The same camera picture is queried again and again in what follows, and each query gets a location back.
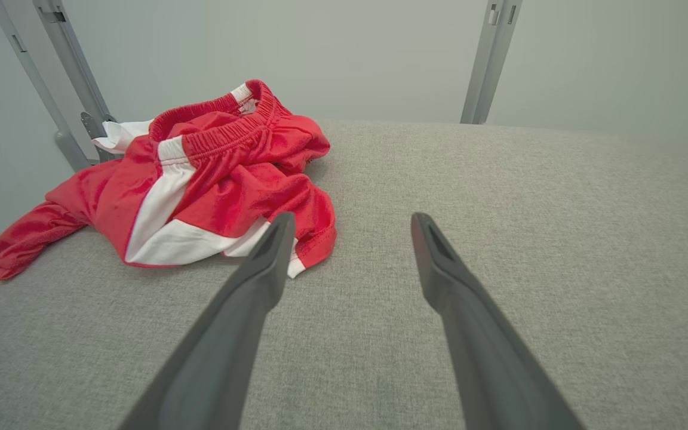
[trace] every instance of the white trim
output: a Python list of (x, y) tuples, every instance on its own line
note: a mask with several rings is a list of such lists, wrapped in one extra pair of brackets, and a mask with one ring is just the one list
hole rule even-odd
[[(185, 189), (196, 172), (196, 168), (189, 163), (182, 149), (182, 136), (159, 143), (158, 158), (161, 159), (163, 174), (145, 195), (134, 219), (129, 243), (126, 246), (126, 262), (167, 264), (160, 262), (161, 253), (166, 251), (151, 248), (148, 242), (161, 245), (161, 240), (156, 235), (165, 234), (163, 227), (166, 220), (177, 208), (177, 204), (180, 204)], [(169, 240), (173, 239), (168, 234), (165, 235)]]
[(248, 85), (246, 84), (240, 85), (240, 87), (230, 91), (230, 94), (232, 94), (232, 96), (235, 98), (235, 101), (238, 103), (241, 103), (243, 100), (246, 100), (254, 95), (254, 93), (248, 89)]
[(253, 250), (254, 245), (256, 245), (256, 242), (259, 242), (259, 239), (263, 234), (265, 234), (265, 231), (267, 231), (267, 228), (269, 227), (270, 222), (264, 217), (260, 217), (258, 220), (256, 220), (256, 223), (254, 223), (248, 229), (246, 234), (244, 234), (240, 240), (235, 243), (235, 245), (227, 248), (227, 250), (224, 250), (223, 254), (228, 257), (248, 256), (248, 254), (251, 253), (251, 250)]
[(134, 260), (128, 261), (152, 266), (180, 266), (221, 253), (240, 239), (219, 236), (192, 224), (172, 220), (142, 245), (134, 254)]
[(150, 133), (150, 121), (131, 121), (131, 122), (103, 122), (106, 136), (103, 138), (92, 139), (95, 146), (110, 152), (111, 154), (123, 154), (129, 147), (131, 141), (137, 136), (145, 136)]
[(302, 264), (301, 260), (296, 254), (296, 245), (294, 243), (294, 250), (291, 251), (291, 261), (288, 264), (288, 277), (293, 279), (297, 277), (298, 274), (304, 272), (306, 267)]

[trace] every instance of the metal bracket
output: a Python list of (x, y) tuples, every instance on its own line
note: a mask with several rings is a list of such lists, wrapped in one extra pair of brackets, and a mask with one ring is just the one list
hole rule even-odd
[[(115, 119), (110, 114), (97, 82), (92, 76), (92, 70), (87, 63), (87, 58), (84, 57), (84, 52), (81, 51), (79, 40), (70, 25), (63, 2), (61, 0), (33, 0), (33, 6), (39, 13), (44, 29), (57, 52), (57, 57), (63, 63), (73, 89), (76, 90), (76, 95), (79, 95), (79, 100), (84, 106), (85, 112), (81, 115), (84, 128), (91, 139), (105, 136), (102, 122), (115, 122)], [(100, 162), (118, 158), (103, 149), (98, 148), (97, 152)]]
[[(107, 121), (115, 121), (113, 117), (109, 115), (109, 119)], [(106, 137), (105, 131), (99, 127), (98, 123), (95, 121), (94, 118), (92, 118), (92, 115), (87, 114), (86, 112), (81, 112), (81, 123), (84, 124), (84, 130), (87, 131), (87, 134), (90, 135), (90, 139), (97, 139), (97, 138), (102, 138)], [(104, 163), (106, 161), (110, 160), (115, 160), (118, 158), (123, 158), (123, 155), (115, 155), (111, 154), (110, 152), (107, 152), (104, 149), (98, 148), (95, 146), (95, 149), (97, 150), (97, 154), (100, 157), (99, 162)]]

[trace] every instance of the white stripe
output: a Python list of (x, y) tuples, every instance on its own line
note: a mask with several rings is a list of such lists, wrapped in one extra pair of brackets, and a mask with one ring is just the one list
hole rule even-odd
[(182, 149), (182, 136), (159, 143), (158, 158), (161, 159), (163, 174), (148, 191), (134, 219), (129, 243), (126, 246), (125, 260), (127, 262), (167, 264), (160, 262), (160, 254), (166, 251), (151, 250), (151, 246), (147, 244), (148, 242), (161, 244), (161, 240), (156, 235), (162, 234), (166, 220), (177, 208), (177, 204), (180, 204), (185, 189), (196, 172), (196, 168), (188, 162)]
[[(270, 227), (260, 218), (241, 237), (225, 237), (205, 231), (171, 217), (177, 204), (182, 201), (185, 189), (196, 169), (188, 161), (182, 149), (182, 138), (176, 137), (158, 145), (163, 174), (150, 188), (142, 201), (134, 226), (131, 229), (125, 261), (151, 266), (175, 266), (205, 259), (224, 251), (226, 256), (248, 256), (260, 237)], [(304, 269), (294, 250), (291, 253), (288, 275), (295, 278)]]

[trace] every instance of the gray couch cushion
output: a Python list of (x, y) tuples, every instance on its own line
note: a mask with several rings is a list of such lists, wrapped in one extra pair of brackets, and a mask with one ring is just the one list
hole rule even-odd
[[(325, 262), (265, 324), (243, 428), (462, 428), (430, 213), (587, 428), (688, 428), (688, 143), (323, 122)], [(238, 262), (124, 266), (84, 229), (0, 285), (0, 429), (114, 428)]]

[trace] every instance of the elastic waistband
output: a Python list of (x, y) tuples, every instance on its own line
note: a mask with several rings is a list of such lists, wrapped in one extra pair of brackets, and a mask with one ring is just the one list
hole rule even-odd
[[(249, 109), (254, 109), (254, 103), (256, 110), (248, 112)], [(259, 141), (261, 131), (267, 128), (275, 116), (278, 105), (278, 99), (264, 82), (247, 81), (216, 100), (170, 109), (158, 115), (150, 125), (149, 136), (155, 142), (172, 139), (175, 136), (169, 134), (178, 123), (188, 122), (210, 112), (226, 112), (239, 118), (229, 124), (182, 136), (188, 157), (229, 149), (237, 141), (252, 146)]]

